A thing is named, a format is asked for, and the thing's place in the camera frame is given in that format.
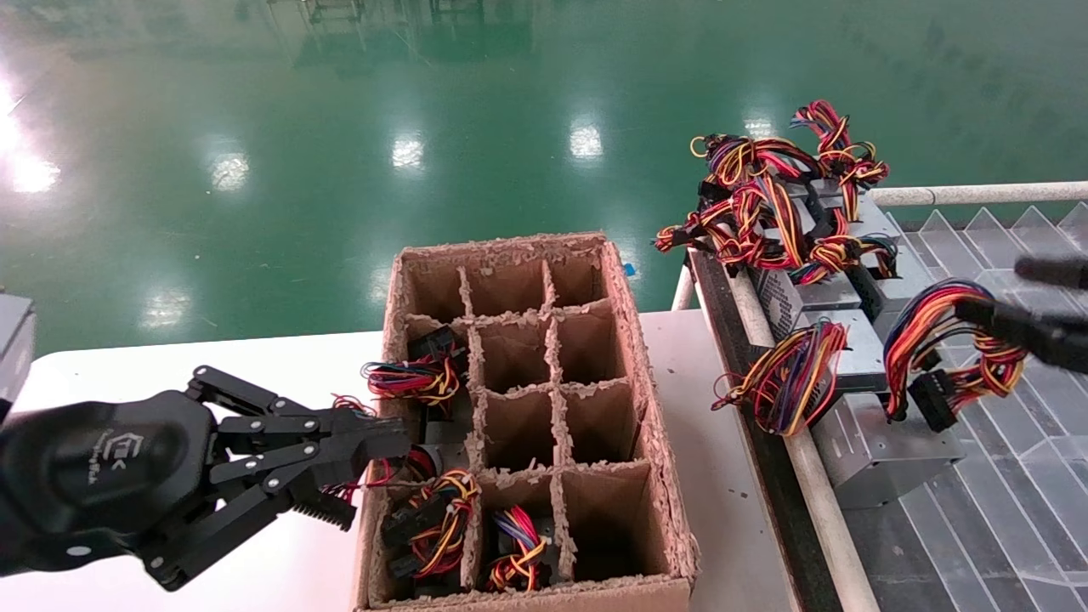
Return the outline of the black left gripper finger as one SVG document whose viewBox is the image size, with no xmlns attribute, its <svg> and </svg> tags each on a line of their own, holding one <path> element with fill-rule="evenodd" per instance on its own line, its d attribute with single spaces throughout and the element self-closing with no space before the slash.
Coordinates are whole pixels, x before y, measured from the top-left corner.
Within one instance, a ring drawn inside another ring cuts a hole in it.
<svg viewBox="0 0 1088 612">
<path fill-rule="evenodd" d="M 233 375 L 201 365 L 187 396 L 232 411 L 215 431 L 231 451 L 262 454 L 293 445 L 326 445 L 350 456 L 405 456 L 411 448 L 399 417 L 378 418 L 348 407 L 312 411 Z"/>
</svg>

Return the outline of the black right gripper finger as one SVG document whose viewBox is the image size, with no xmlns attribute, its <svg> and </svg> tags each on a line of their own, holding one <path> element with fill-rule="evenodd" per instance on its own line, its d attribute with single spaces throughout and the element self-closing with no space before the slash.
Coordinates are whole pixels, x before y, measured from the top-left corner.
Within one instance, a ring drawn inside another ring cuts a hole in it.
<svg viewBox="0 0 1088 612">
<path fill-rule="evenodd" d="M 1018 278 L 1033 283 L 1073 290 L 1087 290 L 1087 258 L 1022 256 L 1014 264 Z"/>
<path fill-rule="evenodd" d="M 982 299 L 960 302 L 956 316 L 1041 363 L 1087 372 L 1087 321 L 1083 317 L 1034 313 L 1011 303 Z"/>
</svg>

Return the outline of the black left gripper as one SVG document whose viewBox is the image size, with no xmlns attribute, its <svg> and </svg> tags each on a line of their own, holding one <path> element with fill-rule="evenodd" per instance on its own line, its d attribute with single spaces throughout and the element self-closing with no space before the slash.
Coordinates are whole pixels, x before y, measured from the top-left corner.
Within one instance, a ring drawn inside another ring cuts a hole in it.
<svg viewBox="0 0 1088 612">
<path fill-rule="evenodd" d="M 349 530 L 356 510 L 330 495 L 408 442 L 302 442 L 230 460 L 209 446 L 214 419 L 180 391 L 20 411 L 3 424 L 3 574 L 66 572 L 140 555 L 175 592 L 279 517 Z"/>
</svg>

